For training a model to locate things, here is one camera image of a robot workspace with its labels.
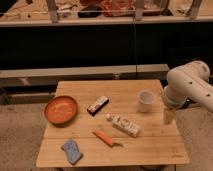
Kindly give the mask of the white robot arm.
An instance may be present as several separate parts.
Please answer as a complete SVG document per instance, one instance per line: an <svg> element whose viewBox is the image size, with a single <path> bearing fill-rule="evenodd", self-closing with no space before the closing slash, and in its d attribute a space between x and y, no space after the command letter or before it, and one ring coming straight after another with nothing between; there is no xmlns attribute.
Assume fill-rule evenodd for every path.
<svg viewBox="0 0 213 171"><path fill-rule="evenodd" d="M193 61L168 71L168 85L163 88L164 123L171 124L187 99L213 113L213 85L209 84L210 69L203 61Z"/></svg>

